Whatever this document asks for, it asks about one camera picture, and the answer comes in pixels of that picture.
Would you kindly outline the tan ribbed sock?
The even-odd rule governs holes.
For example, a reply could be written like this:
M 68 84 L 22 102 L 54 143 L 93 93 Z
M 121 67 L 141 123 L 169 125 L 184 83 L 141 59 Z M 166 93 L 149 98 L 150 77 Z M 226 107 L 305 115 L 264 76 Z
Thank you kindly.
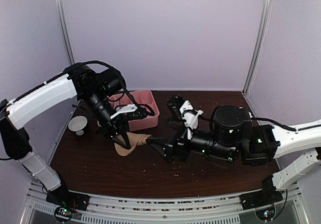
M 132 153 L 135 150 L 137 146 L 146 145 L 147 139 L 152 137 L 152 135 L 149 135 L 149 134 L 135 134 L 131 132 L 127 132 L 126 134 L 128 136 L 128 140 L 131 146 L 130 149 L 126 149 L 120 146 L 119 144 L 114 143 L 114 147 L 117 154 L 122 157 L 128 156 L 130 153 Z

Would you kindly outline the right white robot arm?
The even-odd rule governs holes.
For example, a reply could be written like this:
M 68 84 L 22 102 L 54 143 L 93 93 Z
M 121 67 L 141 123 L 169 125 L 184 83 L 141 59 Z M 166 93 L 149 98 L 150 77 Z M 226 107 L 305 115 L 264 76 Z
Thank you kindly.
M 219 106 L 208 118 L 209 131 L 200 130 L 203 111 L 183 106 L 171 113 L 182 125 L 171 139 L 149 138 L 147 144 L 169 163 L 185 162 L 191 152 L 206 158 L 233 163 L 239 157 L 243 165 L 260 166 L 284 155 L 304 153 L 285 169 L 267 177 L 257 193 L 260 204 L 269 204 L 276 191 L 286 190 L 292 183 L 320 165 L 320 121 L 286 126 L 264 119 L 266 125 L 253 126 L 256 119 L 242 107 Z

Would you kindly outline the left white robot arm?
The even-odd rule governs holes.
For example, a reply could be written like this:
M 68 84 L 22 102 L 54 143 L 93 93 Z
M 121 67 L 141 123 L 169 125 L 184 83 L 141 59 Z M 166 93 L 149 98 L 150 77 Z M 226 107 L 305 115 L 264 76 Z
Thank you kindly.
M 115 111 L 108 97 L 123 90 L 129 95 L 120 71 L 100 62 L 80 62 L 65 68 L 49 80 L 26 93 L 1 101 L 1 141 L 5 157 L 2 161 L 19 162 L 34 178 L 52 192 L 61 205 L 72 202 L 72 194 L 63 178 L 40 156 L 32 144 L 26 126 L 44 113 L 72 99 L 83 101 L 100 123 L 98 133 L 110 139 L 126 137 L 127 107 Z

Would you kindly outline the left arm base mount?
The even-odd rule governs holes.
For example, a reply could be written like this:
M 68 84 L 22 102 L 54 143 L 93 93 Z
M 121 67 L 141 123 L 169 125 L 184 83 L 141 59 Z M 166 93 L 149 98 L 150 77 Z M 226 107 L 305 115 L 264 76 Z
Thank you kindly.
M 69 192 L 67 200 L 58 200 L 52 193 L 46 196 L 46 202 L 57 205 L 54 210 L 54 218 L 61 223 L 66 223 L 74 217 L 79 217 L 79 211 L 86 211 L 90 196 L 76 192 Z

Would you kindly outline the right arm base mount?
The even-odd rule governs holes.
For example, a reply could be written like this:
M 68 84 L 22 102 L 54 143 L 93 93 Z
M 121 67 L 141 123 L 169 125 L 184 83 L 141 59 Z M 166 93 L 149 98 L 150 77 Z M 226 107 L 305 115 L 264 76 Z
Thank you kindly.
M 280 191 L 263 190 L 241 194 L 239 196 L 243 210 L 254 209 L 256 217 L 263 222 L 273 221 L 276 214 L 275 204 L 283 200 Z

